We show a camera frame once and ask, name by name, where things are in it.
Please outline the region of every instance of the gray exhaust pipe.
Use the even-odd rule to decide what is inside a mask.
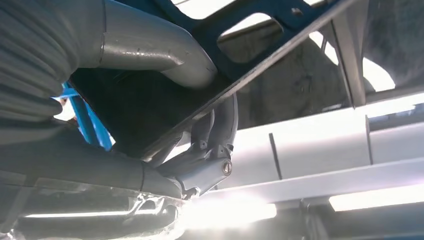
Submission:
[[[85,144],[53,119],[62,108],[50,97],[77,68],[156,70],[205,87],[217,70],[187,31],[112,0],[1,0],[0,36],[0,174],[180,197],[144,162]]]

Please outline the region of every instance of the bolt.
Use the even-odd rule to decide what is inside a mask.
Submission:
[[[226,176],[231,174],[231,171],[233,170],[233,164],[230,161],[225,161],[222,164],[222,171]]]

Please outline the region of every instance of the blue frame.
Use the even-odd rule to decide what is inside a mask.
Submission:
[[[109,151],[112,148],[112,142],[108,130],[75,89],[68,83],[65,83],[63,87],[63,93],[58,98],[69,98],[76,115],[79,130],[85,141]]]

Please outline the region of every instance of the metal beam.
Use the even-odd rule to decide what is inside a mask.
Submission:
[[[358,0],[332,20],[346,86],[354,107],[366,104],[363,82],[362,42],[368,15],[368,0]]]
[[[211,191],[196,201],[253,198],[264,203],[424,183],[424,157]]]

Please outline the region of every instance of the pipe bend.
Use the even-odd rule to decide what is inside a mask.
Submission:
[[[207,86],[217,69],[183,28],[112,0],[104,2],[105,32],[99,67],[155,70],[179,85]]]

